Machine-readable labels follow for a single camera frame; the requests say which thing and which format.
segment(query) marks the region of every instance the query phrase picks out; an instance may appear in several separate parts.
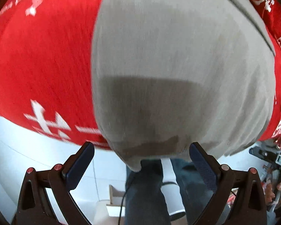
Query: jeans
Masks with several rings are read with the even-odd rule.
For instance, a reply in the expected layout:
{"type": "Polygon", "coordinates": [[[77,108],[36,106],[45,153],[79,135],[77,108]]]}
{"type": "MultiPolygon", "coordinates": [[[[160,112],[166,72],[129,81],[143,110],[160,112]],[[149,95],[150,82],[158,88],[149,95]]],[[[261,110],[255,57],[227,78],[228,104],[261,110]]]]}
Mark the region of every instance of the jeans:
{"type": "MultiPolygon", "coordinates": [[[[182,159],[173,159],[171,163],[180,187],[187,222],[191,225],[201,214],[213,192],[206,188],[193,163],[182,159]]],[[[167,205],[161,192],[161,160],[143,160],[141,165],[139,172],[127,168],[125,225],[170,225],[167,205]]],[[[223,224],[229,212],[226,205],[217,224],[223,224]]]]}

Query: cable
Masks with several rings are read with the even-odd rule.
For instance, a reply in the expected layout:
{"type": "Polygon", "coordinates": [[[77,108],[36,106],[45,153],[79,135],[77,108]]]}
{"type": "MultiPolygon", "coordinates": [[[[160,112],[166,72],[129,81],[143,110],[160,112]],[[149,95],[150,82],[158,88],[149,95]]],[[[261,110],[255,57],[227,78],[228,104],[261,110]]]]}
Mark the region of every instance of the cable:
{"type": "Polygon", "coordinates": [[[122,202],[121,202],[121,209],[120,209],[120,215],[119,215],[118,225],[120,225],[120,222],[121,222],[121,216],[122,216],[122,208],[123,208],[124,198],[125,198],[125,196],[126,196],[127,191],[128,191],[129,188],[131,187],[134,178],[135,178],[135,175],[133,176],[131,182],[129,183],[129,185],[128,185],[128,187],[127,187],[127,189],[126,189],[126,191],[125,191],[125,193],[124,193],[124,195],[123,195],[122,202]]]}

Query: tiled floor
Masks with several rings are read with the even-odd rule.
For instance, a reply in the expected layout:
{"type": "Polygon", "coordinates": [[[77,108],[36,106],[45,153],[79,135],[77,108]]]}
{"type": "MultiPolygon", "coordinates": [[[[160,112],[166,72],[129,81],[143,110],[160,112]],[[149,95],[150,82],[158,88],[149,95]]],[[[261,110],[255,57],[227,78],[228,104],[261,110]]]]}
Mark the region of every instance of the tiled floor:
{"type": "MultiPolygon", "coordinates": [[[[0,183],[16,205],[27,168],[34,167],[37,171],[51,169],[57,163],[64,163],[79,148],[26,130],[0,117],[0,183]]],[[[263,165],[248,151],[233,157],[222,157],[219,162],[238,170],[256,167],[261,171],[263,165]]],[[[111,151],[96,149],[94,159],[77,189],[71,191],[71,194],[86,217],[92,221],[96,202],[109,199],[109,185],[124,190],[125,180],[126,166],[119,157],[111,151]]],[[[66,223],[51,190],[48,194],[59,220],[66,223]]]]}

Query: gray fabric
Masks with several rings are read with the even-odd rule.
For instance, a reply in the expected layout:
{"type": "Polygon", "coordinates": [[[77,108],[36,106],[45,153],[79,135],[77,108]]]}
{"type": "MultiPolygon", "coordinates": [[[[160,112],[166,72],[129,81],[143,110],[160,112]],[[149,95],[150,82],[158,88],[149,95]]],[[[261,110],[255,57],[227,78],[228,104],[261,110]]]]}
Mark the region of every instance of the gray fabric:
{"type": "Polygon", "coordinates": [[[248,0],[103,0],[91,62],[98,127],[133,171],[194,141],[229,155],[271,118],[274,51],[248,0]]]}

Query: silver screw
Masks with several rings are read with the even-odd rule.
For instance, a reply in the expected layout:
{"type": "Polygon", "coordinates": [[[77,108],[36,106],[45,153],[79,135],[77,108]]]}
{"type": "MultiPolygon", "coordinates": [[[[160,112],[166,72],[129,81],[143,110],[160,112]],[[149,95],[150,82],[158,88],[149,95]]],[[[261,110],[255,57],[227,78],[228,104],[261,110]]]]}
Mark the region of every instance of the silver screw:
{"type": "Polygon", "coordinates": [[[250,168],[250,172],[252,173],[252,174],[256,174],[257,173],[257,170],[256,170],[256,168],[250,168]]]}
{"type": "Polygon", "coordinates": [[[63,167],[63,166],[62,166],[61,164],[56,164],[56,165],[54,166],[54,169],[55,169],[56,171],[58,171],[58,170],[60,170],[62,167],[63,167]]]}
{"type": "Polygon", "coordinates": [[[33,172],[33,167],[28,168],[26,172],[27,173],[32,173],[33,172]]]}
{"type": "Polygon", "coordinates": [[[221,167],[222,167],[222,169],[223,169],[224,171],[228,171],[228,170],[229,170],[229,166],[226,165],[226,164],[222,165],[221,167]]]}

